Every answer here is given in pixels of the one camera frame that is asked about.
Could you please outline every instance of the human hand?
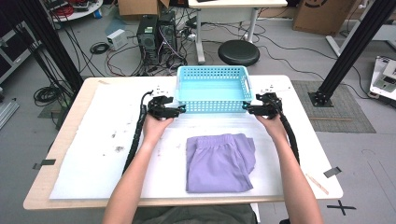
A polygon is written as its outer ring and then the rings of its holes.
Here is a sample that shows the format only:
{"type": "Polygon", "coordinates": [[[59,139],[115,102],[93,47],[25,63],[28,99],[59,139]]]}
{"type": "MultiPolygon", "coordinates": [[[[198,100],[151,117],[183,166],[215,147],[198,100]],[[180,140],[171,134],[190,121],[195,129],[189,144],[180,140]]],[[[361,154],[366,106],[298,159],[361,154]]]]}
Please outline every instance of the human hand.
{"type": "Polygon", "coordinates": [[[273,140],[287,140],[287,134],[285,128],[283,127],[282,121],[280,121],[280,115],[276,115],[272,119],[265,119],[262,116],[255,116],[256,119],[264,125],[268,134],[273,138],[273,140]]]}
{"type": "Polygon", "coordinates": [[[173,120],[174,119],[157,120],[150,114],[147,114],[145,123],[143,124],[143,134],[145,135],[143,142],[155,146],[163,135],[166,127],[168,127],[173,120]]]}

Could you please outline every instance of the purple fabric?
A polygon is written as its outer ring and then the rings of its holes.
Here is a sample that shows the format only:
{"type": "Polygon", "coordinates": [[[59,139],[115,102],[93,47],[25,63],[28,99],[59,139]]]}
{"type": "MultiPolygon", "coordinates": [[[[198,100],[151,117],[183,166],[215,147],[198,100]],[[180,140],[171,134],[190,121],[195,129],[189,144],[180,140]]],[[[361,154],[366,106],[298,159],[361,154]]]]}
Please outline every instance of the purple fabric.
{"type": "Polygon", "coordinates": [[[190,193],[244,192],[253,189],[248,174],[256,159],[252,138],[244,134],[187,139],[187,186],[190,193]]]}

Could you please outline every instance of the person's left arm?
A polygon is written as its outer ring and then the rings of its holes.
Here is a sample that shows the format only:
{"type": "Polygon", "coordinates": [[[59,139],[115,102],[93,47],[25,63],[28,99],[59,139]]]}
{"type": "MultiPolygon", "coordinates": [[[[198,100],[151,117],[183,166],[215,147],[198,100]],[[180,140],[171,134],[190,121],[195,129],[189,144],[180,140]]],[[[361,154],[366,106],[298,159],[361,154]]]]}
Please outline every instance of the person's left arm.
{"type": "Polygon", "coordinates": [[[159,121],[151,115],[146,116],[143,126],[143,143],[114,188],[107,203],[103,223],[132,223],[142,193],[151,153],[164,130],[172,121],[173,119],[159,121]]]}

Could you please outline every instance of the person's right arm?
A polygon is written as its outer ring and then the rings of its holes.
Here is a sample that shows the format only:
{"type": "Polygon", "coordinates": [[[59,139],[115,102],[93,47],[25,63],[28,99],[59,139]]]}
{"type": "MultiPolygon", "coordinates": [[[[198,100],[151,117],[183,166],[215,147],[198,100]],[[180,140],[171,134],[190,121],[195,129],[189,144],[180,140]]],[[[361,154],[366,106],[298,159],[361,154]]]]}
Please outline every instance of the person's right arm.
{"type": "Polygon", "coordinates": [[[286,131],[277,115],[273,119],[256,116],[272,137],[279,157],[283,194],[290,223],[323,223],[317,199],[291,151],[286,131]]]}

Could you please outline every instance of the round stool seat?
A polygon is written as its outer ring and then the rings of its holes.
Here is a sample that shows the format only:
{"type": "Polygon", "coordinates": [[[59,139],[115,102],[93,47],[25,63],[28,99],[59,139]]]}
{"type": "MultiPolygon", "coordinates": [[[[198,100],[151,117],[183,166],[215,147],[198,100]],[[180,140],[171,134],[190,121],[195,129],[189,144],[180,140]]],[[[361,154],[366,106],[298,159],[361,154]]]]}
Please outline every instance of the round stool seat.
{"type": "Polygon", "coordinates": [[[259,49],[245,40],[229,40],[222,43],[218,54],[221,60],[229,65],[250,66],[260,58],[259,49]]]}

